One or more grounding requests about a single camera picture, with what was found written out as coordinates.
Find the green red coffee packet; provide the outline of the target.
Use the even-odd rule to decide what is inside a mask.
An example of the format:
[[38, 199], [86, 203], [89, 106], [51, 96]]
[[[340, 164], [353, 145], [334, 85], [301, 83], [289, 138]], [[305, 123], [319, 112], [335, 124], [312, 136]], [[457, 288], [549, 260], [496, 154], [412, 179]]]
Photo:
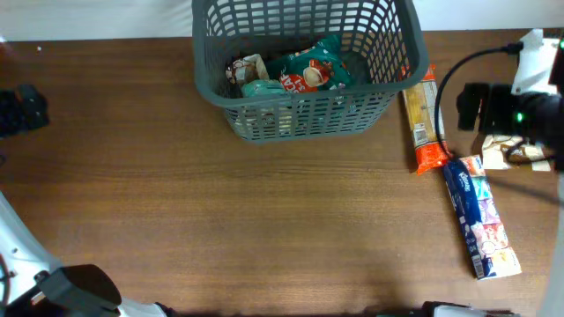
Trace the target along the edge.
[[355, 79], [340, 57], [341, 37], [330, 35], [311, 48], [268, 61], [265, 66], [287, 92], [305, 93], [343, 89]]

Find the light teal snack packet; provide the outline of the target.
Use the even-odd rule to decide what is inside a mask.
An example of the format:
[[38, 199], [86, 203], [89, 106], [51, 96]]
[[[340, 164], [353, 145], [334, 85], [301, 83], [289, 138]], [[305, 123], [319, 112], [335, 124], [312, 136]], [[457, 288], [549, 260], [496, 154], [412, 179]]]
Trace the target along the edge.
[[282, 93], [286, 93], [284, 86], [279, 81], [272, 79], [256, 79], [241, 87], [241, 94], [244, 98]]

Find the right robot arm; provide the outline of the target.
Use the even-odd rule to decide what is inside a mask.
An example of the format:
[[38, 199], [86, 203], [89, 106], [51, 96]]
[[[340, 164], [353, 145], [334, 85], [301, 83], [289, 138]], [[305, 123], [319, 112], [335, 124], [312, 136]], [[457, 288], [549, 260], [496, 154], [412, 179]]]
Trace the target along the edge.
[[435, 111], [440, 111], [446, 84], [464, 64], [484, 55], [516, 55], [519, 71], [513, 85], [470, 83], [456, 100], [458, 128], [481, 134], [519, 136], [524, 142], [540, 142], [552, 149], [545, 161], [563, 172], [563, 42], [553, 57], [542, 56], [541, 40], [518, 41], [466, 56], [456, 63], [438, 86]]

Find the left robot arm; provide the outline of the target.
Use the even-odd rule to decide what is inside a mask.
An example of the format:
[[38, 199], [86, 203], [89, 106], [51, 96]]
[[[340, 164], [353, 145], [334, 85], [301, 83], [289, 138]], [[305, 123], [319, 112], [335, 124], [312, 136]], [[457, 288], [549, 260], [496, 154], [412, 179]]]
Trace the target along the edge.
[[160, 303], [122, 297], [98, 266], [65, 266], [1, 197], [2, 316], [174, 316]]

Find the beige brown snack bag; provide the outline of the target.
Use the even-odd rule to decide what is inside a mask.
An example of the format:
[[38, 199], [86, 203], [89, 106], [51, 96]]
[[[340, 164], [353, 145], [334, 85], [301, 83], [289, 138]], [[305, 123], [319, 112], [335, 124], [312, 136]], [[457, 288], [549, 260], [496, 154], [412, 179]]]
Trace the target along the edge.
[[231, 84], [243, 86], [257, 79], [269, 80], [263, 58], [259, 54], [248, 55], [234, 60], [226, 67], [226, 78]]

